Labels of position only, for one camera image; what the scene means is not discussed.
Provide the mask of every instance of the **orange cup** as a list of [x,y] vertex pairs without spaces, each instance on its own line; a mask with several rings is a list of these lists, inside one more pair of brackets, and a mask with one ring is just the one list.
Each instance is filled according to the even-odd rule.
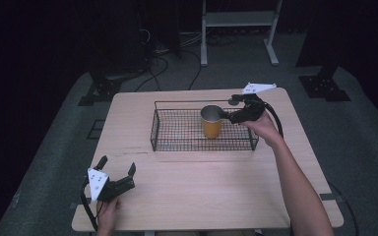
[[222,109],[216,105],[208,105],[202,108],[202,129],[208,139],[216,139],[220,135]]

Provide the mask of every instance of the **black equipment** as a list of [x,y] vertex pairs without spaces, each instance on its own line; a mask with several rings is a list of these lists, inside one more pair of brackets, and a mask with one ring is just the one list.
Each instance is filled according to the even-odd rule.
[[223,112],[220,115],[221,118],[228,119],[231,124],[241,123],[244,121],[256,121],[258,120],[263,112],[267,109],[275,118],[276,124],[278,126],[279,133],[284,136],[284,131],[282,129],[282,123],[273,107],[263,101],[256,93],[252,94],[234,94],[228,101],[230,105],[237,105],[240,101],[244,102],[244,107],[240,110],[228,113]]
[[[103,166],[105,165],[108,158],[103,156],[97,166],[94,167],[94,170],[101,170]],[[130,167],[130,170],[128,171],[128,176],[124,177],[118,181],[110,181],[109,178],[106,180],[105,185],[103,186],[103,189],[101,190],[99,196],[97,199],[104,203],[109,203],[111,200],[113,200],[115,197],[122,195],[123,193],[133,189],[135,187],[133,176],[136,172],[136,165],[133,162],[133,164]],[[88,200],[85,195],[85,188],[89,184],[89,176],[86,176],[85,182],[82,186],[82,193],[81,193],[81,201],[84,205],[85,211],[91,220],[92,226],[94,227],[94,230],[97,231],[97,223],[96,218],[97,216],[94,216],[92,213],[92,210],[89,206]]]

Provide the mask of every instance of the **wooden table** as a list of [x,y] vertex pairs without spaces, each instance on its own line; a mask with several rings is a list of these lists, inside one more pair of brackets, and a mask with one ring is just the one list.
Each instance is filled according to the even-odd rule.
[[[240,93],[241,89],[217,89],[115,95],[92,167],[106,155],[102,171],[118,180],[136,163],[136,188],[121,196],[116,230],[289,227],[274,154],[263,141],[254,151],[153,151],[150,136],[155,101],[226,100]],[[284,138],[316,192],[330,194],[287,92],[275,88],[258,95],[275,108]],[[337,203],[329,200],[323,204],[332,225],[343,225]],[[93,231],[83,206],[77,207],[72,227]]]

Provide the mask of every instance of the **white triangular marker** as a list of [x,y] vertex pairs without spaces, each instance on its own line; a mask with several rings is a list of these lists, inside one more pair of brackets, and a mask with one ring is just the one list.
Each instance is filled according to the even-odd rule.
[[91,188],[91,199],[92,202],[94,202],[97,200],[97,197],[99,197],[100,191],[102,191],[109,176],[95,169],[88,169],[88,177],[89,186]]
[[265,85],[265,84],[250,84],[242,90],[241,94],[253,94],[264,90],[274,89],[276,87],[276,84],[272,85]]

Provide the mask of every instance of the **black wire basket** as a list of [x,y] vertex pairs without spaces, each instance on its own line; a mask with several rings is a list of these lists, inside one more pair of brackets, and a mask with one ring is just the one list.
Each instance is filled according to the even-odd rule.
[[[220,135],[216,139],[204,136],[201,122],[202,108],[158,109],[159,103],[174,103],[173,107],[185,107],[192,102],[213,101],[155,101],[155,114],[151,133],[153,151],[199,150],[254,150],[259,137],[245,126],[231,124],[222,119]],[[233,112],[239,108],[223,108]]]

